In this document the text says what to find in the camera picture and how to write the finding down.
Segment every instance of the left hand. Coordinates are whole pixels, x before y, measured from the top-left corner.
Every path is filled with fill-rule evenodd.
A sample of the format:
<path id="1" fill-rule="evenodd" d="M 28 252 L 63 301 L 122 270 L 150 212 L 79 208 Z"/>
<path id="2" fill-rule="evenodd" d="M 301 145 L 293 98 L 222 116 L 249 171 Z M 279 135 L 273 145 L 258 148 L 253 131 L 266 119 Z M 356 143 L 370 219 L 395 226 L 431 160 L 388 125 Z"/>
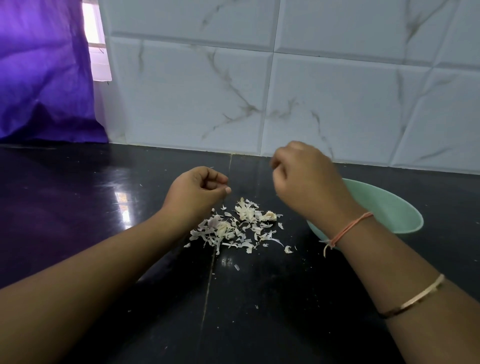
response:
<path id="1" fill-rule="evenodd" d="M 232 189 L 228 177 L 208 167 L 196 167 L 173 181 L 160 212 L 184 231 L 211 214 L 213 206 Z"/>

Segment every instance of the forearm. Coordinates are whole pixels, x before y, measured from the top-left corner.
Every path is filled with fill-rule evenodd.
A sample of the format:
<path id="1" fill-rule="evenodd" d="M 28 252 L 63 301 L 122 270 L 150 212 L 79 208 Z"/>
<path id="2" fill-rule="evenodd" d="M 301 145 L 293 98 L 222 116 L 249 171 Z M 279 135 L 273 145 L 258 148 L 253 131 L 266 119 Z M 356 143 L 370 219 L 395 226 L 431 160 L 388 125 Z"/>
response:
<path id="1" fill-rule="evenodd" d="M 51 363 L 65 354 L 180 237 L 158 214 L 1 290 L 0 363 Z"/>
<path id="2" fill-rule="evenodd" d="M 352 228 L 338 247 L 379 312 L 405 303 L 440 274 L 374 218 Z M 480 305 L 449 281 L 386 323 L 408 363 L 478 363 Z"/>

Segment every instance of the countertop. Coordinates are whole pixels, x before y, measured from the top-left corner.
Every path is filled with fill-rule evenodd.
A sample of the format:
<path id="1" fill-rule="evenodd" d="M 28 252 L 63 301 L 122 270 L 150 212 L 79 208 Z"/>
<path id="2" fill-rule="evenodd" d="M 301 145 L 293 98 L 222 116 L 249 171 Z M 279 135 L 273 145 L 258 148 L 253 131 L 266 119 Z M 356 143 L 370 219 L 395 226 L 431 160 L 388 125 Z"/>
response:
<path id="1" fill-rule="evenodd" d="M 252 254 L 192 242 L 158 261 L 63 363 L 402 363 L 339 251 L 276 196 L 268 158 L 123 145 L 0 147 L 0 287 L 53 265 L 160 209 L 171 182 L 206 165 L 240 197 L 283 214 Z M 423 215 L 412 248 L 480 300 L 480 176 L 338 164 Z"/>

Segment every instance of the orange thread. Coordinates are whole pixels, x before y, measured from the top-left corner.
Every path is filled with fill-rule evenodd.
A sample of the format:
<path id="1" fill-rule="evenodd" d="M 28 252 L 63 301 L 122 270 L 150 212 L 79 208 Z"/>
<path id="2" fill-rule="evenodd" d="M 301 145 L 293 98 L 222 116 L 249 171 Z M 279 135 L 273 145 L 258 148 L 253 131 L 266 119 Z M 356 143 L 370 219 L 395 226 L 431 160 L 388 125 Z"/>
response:
<path id="1" fill-rule="evenodd" d="M 346 227 L 343 228 L 343 230 L 341 232 L 339 232 L 332 240 L 327 240 L 327 241 L 322 241 L 320 240 L 321 242 L 323 243 L 327 243 L 327 245 L 325 245 L 325 249 L 324 249 L 324 258 L 326 258 L 325 254 L 326 254 L 326 251 L 327 251 L 327 248 L 330 247 L 330 249 L 333 249 L 336 245 L 336 243 L 351 229 L 353 228 L 355 225 L 357 225 L 360 221 L 362 221 L 363 219 L 365 218 L 369 218 L 370 216 L 373 216 L 373 214 L 371 212 L 366 212 L 364 213 L 362 216 L 360 216 L 358 219 L 356 220 L 353 220 L 351 223 L 349 223 Z"/>

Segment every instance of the bangle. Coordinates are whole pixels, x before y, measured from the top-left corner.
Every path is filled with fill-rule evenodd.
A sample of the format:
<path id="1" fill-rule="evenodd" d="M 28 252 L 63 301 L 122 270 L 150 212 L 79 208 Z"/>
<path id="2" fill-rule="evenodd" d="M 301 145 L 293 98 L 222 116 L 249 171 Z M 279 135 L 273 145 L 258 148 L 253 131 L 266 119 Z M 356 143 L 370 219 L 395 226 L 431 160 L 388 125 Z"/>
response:
<path id="1" fill-rule="evenodd" d="M 330 247 L 330 249 L 333 249 L 336 245 L 336 243 L 349 231 L 351 228 L 353 228 L 355 225 L 357 225 L 360 221 L 362 221 L 364 218 L 369 218 L 370 216 L 373 216 L 371 212 L 366 212 L 362 216 L 360 216 L 358 219 L 353 220 L 351 223 L 349 223 L 346 227 L 343 228 L 341 232 L 339 232 L 332 240 L 320 240 L 322 243 L 327 243 L 324 249 L 324 258 L 326 258 L 325 254 L 327 251 L 327 248 Z"/>
<path id="2" fill-rule="evenodd" d="M 445 276 L 443 274 L 439 275 L 435 282 L 433 282 L 429 287 L 427 287 L 422 292 L 417 294 L 411 300 L 405 302 L 403 305 L 397 308 L 394 308 L 390 311 L 380 314 L 380 317 L 384 319 L 388 319 L 409 310 L 413 306 L 418 305 L 420 302 L 423 302 L 425 299 L 427 299 L 427 297 L 430 297 L 432 294 L 437 292 L 438 289 L 441 287 L 442 283 L 444 282 L 444 280 L 445 280 Z"/>

